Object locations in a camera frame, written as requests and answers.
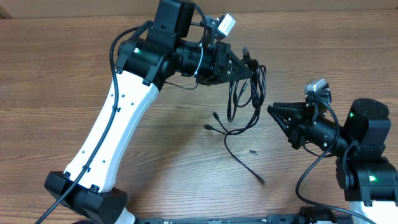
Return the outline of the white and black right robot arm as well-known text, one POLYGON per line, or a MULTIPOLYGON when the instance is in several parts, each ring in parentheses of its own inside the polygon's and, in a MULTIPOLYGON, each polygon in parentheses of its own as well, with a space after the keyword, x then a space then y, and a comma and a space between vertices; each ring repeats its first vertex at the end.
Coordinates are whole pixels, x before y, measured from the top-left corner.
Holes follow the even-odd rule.
POLYGON ((311 204, 307 222, 333 219, 331 211, 345 212, 355 223, 397 221, 397 169, 384 157, 391 128, 389 109, 369 98, 353 102, 340 125, 329 100, 311 97, 303 103, 274 103, 267 109, 294 149, 312 143, 322 150, 309 172, 326 156, 335 157, 336 179, 350 208, 299 199, 311 204))

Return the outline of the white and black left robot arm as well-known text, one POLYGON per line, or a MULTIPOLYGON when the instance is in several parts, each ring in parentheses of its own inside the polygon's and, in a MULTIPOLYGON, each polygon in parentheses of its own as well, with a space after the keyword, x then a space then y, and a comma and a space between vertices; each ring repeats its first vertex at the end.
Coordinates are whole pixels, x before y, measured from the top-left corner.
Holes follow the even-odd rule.
POLYGON ((127 145, 148 107, 175 73, 200 85, 252 76, 224 38, 236 21, 230 14, 202 16, 198 42, 187 40, 195 12, 192 1, 161 1, 154 20, 126 30, 111 44, 112 83, 106 101, 81 149, 63 171, 52 171, 45 188, 89 223, 134 223, 127 194, 115 185, 127 145))

